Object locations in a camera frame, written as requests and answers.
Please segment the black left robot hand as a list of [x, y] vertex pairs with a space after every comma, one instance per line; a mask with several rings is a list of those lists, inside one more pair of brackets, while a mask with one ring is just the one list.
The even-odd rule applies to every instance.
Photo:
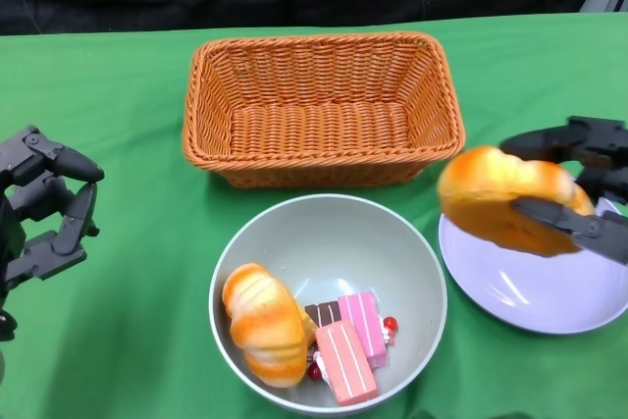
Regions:
[[47, 280], [86, 259], [97, 183], [90, 158], [28, 126], [1, 143], [1, 300], [21, 283]]

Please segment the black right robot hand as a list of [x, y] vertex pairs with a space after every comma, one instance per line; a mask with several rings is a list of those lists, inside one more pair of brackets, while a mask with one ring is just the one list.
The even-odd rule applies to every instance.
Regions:
[[[592, 202], [601, 198], [627, 202], [627, 129], [622, 121], [571, 117], [561, 127], [528, 131], [500, 145], [523, 160], [560, 164], [578, 161], [583, 171], [576, 179]], [[582, 216], [564, 204], [536, 197], [520, 197], [511, 207], [547, 227], [569, 236], [576, 246], [620, 265], [627, 264], [627, 218], [606, 211]]]

